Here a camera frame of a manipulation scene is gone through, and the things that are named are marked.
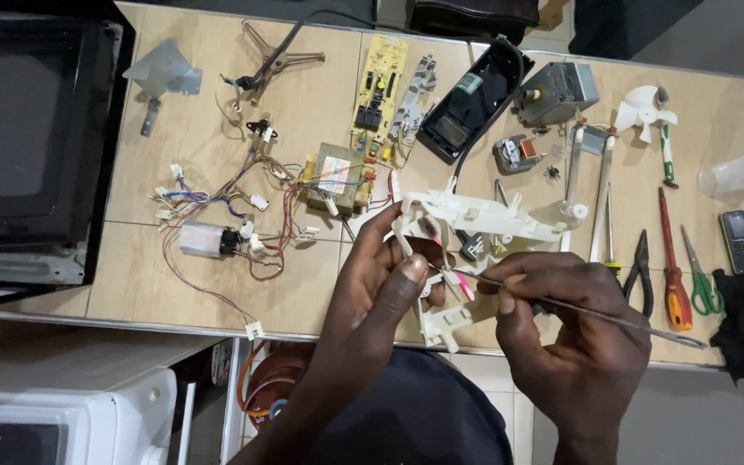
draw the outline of black microwave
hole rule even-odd
[[[0,0],[0,303],[93,282],[135,39],[109,0]]]

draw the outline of orange hose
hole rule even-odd
[[[245,363],[243,364],[243,368],[241,368],[240,370],[240,375],[237,376],[237,405],[239,405],[240,409],[243,410],[248,416],[264,416],[269,414],[268,410],[246,410],[245,401],[243,400],[243,380],[245,379],[245,372],[249,370],[249,368],[251,367],[251,363],[254,361],[254,357],[257,356],[257,353],[260,352],[265,344],[266,341],[257,344],[257,347],[255,347],[254,350],[251,351],[249,358],[246,359]]]

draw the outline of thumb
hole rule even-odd
[[[516,299],[506,287],[501,287],[499,313],[495,319],[495,337],[510,363],[513,379],[534,377],[544,371],[551,355],[542,348],[541,333],[532,320],[530,304]]]
[[[391,345],[401,318],[421,297],[428,271],[429,264],[423,255],[416,253],[407,258],[381,286],[356,336],[387,339]]]

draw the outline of yellow circuit board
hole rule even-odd
[[[396,109],[395,96],[408,47],[409,43],[401,37],[380,34],[372,37],[350,124],[353,136],[366,131],[370,140],[386,137]]]

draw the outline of person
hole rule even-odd
[[[512,463],[504,422],[457,370],[424,351],[395,349],[396,328],[439,267],[440,247],[409,238],[404,257],[384,236],[400,204],[360,228],[326,311],[306,374],[271,424],[230,463]],[[572,253],[514,253],[483,275],[498,295],[496,338],[516,386],[558,428],[554,463],[616,462],[618,429],[651,352],[646,333],[573,310],[543,347],[531,302],[549,296],[646,323],[609,271]],[[434,286],[429,304],[445,300]]]

